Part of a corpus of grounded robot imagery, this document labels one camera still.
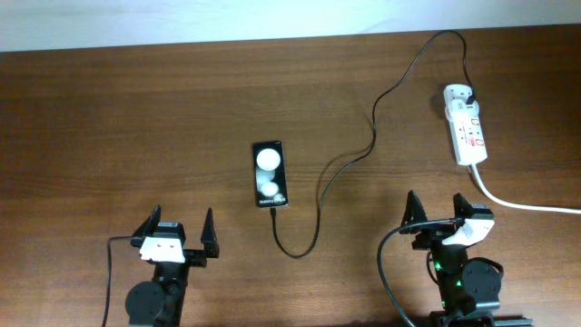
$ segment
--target brown tabletop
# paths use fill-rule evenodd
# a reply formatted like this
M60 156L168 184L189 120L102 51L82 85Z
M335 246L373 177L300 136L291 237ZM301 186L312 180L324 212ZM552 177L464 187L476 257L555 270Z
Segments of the brown tabletop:
M462 32L478 92L490 192L518 203L581 206L579 25ZM186 247L210 206L222 254L192 269L182 326L394 322L380 282L380 239L416 190L428 218L452 195L487 203L497 224L469 250L502 263L498 314L538 326L581 323L581 216L496 205L455 162L442 92L465 83L461 45L442 36L378 107L373 154L335 183L305 260L276 247L254 203L251 144L282 140L290 205L279 236L304 250L318 193L371 138L370 108L432 33L0 54L0 324L96 326L105 242L161 204ZM440 310L425 253L386 245L386 275L412 316ZM113 245L110 326L127 292L153 276Z

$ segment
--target black cable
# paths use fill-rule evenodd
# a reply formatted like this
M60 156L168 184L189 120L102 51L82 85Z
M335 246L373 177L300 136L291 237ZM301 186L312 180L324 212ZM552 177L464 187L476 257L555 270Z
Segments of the black cable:
M396 300L396 297L393 294L393 291L391 290L391 288L389 287L388 280L385 278L385 274L383 272L383 264L381 263L381 252L383 251L383 245L389 239L389 237L391 237L391 235L393 235L394 233L399 233L403 230L407 230L408 228L426 226L426 225L431 225L431 224L436 224L436 223L457 223L457 222L460 222L461 220L462 220L462 218L448 218L448 219L439 219L439 220L428 221L428 222L409 223L407 225L400 226L400 227L394 229L393 231L389 232L387 235L385 235L383 240L381 240L381 243L379 243L379 248L378 248L379 277L381 277L381 281L383 282L383 286L385 287L385 290L388 292L388 295L389 295L389 298L391 299L391 302L398 310L399 315L401 315L401 318L403 318L403 320L406 322L406 324L409 327L416 327L416 325L409 319L409 317L407 316L407 314L404 312L403 308L399 304L398 300Z
M401 78L398 80L398 82L395 83L393 86L391 86L388 91L385 91L384 93L380 94L378 96L378 98L375 100L375 103L373 103L373 108L371 110L371 121L373 122L373 137L371 139L371 145L369 146L369 150L366 153L364 153L363 155L361 155L361 156L357 157L356 159L345 164L337 173L335 173L333 178L331 178L331 180L327 184L327 187L325 187L325 190L323 191L322 195L320 196L319 205L317 206L317 225L315 227L315 234L312 238L312 242L310 243L310 246L307 249L307 251L305 251L302 254L291 254L291 253L287 252L284 249L284 247L282 247L281 243L279 242L278 235L276 233L276 222L275 222L276 221L276 209L271 208L272 233L274 235L274 241L276 241L277 245L279 245L279 248L282 250L282 252L284 254L290 256L290 258L293 258L293 259L302 259L302 258L306 257L307 255L309 255L309 253L311 253L312 250L315 248L315 245L317 244L317 240L319 239L320 215L321 215L322 210L323 210L323 203L325 201L325 197L327 196L327 192L329 191L329 189L333 185L333 183L335 183L335 180L337 180L339 178L341 173L343 173L347 168L351 167L353 164L355 164L359 160L366 158L368 155L371 154L371 152L375 148L375 143L377 141L377 131L378 131L377 125L375 122L375 111L377 109L377 105L378 105L379 101L384 96L391 93L391 91L398 88L398 86L401 83L403 83L403 81L406 79L406 77L408 77L408 74L411 71L411 69L414 67L414 65L416 65L416 62L418 61L418 59L424 54L424 52L426 51L428 46L434 41L434 39L436 39L438 36L446 34L446 33L452 33L453 35L456 35L457 37L459 37L460 40L462 41L462 46L464 49L463 55L462 55L462 69L464 70L464 76L466 77L466 80L468 82L468 86L470 86L470 88L472 89L472 95L468 98L467 104L472 104L474 102L474 100L476 99L476 93L474 92L474 88L472 87L472 82L470 81L470 77L468 77L468 70L466 68L466 52L467 52L466 40L464 39L464 37L460 33L453 31L453 30L445 30L445 31L440 31L440 32L435 33L432 37L429 38L429 40L426 42L424 47L421 48L418 55L416 55L416 58L411 62L408 69L406 70L404 75L401 76Z
M428 269L428 273L429 273L429 278L432 279L432 281L438 285L438 280L436 280L436 277L434 277L434 274L432 273L431 268L429 267L429 263L432 262L432 251L428 251L428 254L426 254L426 268Z
M131 241L132 236L114 236L107 241L107 292L105 295L105 312L103 314L102 327L107 324L107 316L109 315L109 300L111 298L111 242L112 241Z

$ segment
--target electrical socket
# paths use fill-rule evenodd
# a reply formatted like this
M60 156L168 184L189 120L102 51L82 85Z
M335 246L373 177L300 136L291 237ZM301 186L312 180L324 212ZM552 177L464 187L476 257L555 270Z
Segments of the electrical socket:
M466 104L472 88L462 84L448 85L444 90L446 118L450 124L456 162L460 165L478 164L487 159L487 148L478 113L478 102Z

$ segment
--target white wall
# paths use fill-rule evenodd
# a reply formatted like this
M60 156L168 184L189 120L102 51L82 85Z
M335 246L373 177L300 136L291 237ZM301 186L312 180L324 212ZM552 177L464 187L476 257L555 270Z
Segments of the white wall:
M3 0L0 51L581 23L581 0Z

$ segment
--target large white circle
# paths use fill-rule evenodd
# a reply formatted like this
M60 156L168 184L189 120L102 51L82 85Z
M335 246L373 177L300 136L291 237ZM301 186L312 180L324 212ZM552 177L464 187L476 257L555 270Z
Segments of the large white circle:
M268 182L261 187L261 193L264 196L273 196L279 192L279 186L276 183Z
M265 171L271 171L281 164L281 156L272 149L264 149L256 156L256 164Z

